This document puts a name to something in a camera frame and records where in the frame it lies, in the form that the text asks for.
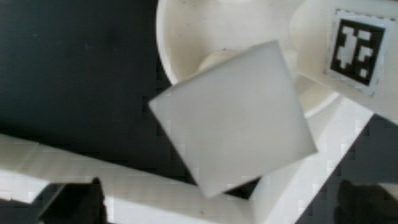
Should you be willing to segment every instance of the white round object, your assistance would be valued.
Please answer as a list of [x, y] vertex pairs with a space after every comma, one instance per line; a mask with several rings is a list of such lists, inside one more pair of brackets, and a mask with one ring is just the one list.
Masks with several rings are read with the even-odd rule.
[[209, 66], [264, 42], [280, 40], [306, 117], [338, 98], [338, 93], [298, 75], [298, 49], [290, 24], [305, 0], [163, 0], [157, 15], [161, 59], [171, 83], [189, 79]]

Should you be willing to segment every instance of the white panel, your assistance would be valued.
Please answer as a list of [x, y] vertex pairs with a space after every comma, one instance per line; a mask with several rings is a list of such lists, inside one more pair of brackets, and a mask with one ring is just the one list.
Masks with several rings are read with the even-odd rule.
[[278, 42], [207, 69], [150, 105], [207, 196], [317, 152]]

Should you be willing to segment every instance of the white plastic part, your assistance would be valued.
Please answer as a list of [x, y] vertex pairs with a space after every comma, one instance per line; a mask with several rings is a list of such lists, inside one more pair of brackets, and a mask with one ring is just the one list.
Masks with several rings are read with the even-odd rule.
[[[301, 52], [301, 74], [324, 86], [333, 88], [376, 113], [398, 123], [398, 2], [392, 0], [308, 0], [294, 18], [292, 39], [296, 40]], [[362, 34], [362, 31], [369, 32], [370, 29], [362, 27], [356, 28], [354, 35], [340, 35], [347, 35], [349, 39], [354, 40], [354, 46], [349, 47], [351, 41], [347, 40], [349, 42], [342, 44], [340, 48], [333, 49], [337, 37], [340, 37], [340, 30], [337, 29], [344, 21], [340, 18], [383, 28], [385, 38], [381, 49], [379, 41], [374, 41], [369, 47], [363, 46], [367, 42], [362, 43], [360, 41], [363, 41], [363, 38], [367, 39], [367, 34]], [[346, 57], [340, 66], [356, 66], [356, 76], [367, 76], [369, 72], [372, 72], [372, 62], [369, 62], [365, 66], [356, 65], [349, 57], [354, 49], [360, 49], [358, 57], [362, 57], [362, 51], [367, 50], [367, 48], [372, 50], [372, 52], [365, 52], [367, 55], [372, 55], [376, 53], [374, 50], [379, 50], [374, 76], [369, 85], [358, 81], [362, 78], [356, 80], [347, 75], [340, 75], [331, 68], [331, 61], [335, 60], [335, 55], [331, 53], [337, 50], [340, 53], [337, 54], [337, 58]]]
[[171, 83], [198, 72], [202, 64], [226, 54], [280, 40], [296, 88], [310, 118], [338, 99], [340, 94], [298, 75], [298, 49], [290, 23], [305, 0], [163, 0], [157, 15], [157, 40], [163, 64]]
[[209, 197], [317, 152], [278, 42], [205, 69], [150, 106]]

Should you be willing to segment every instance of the white foam block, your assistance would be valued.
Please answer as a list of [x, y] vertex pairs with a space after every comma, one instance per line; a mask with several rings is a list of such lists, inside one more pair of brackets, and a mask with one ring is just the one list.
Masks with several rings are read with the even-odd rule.
[[209, 197], [317, 152], [278, 42], [209, 68], [150, 106]]

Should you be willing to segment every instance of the white base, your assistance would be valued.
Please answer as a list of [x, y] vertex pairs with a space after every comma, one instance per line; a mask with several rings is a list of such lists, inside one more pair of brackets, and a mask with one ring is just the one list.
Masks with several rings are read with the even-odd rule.
[[196, 186], [3, 135], [0, 198], [33, 202], [49, 183], [91, 182], [99, 176], [118, 224], [292, 224], [372, 117], [351, 100], [328, 111], [312, 126], [321, 153], [264, 177], [251, 201], [226, 195], [207, 199]]

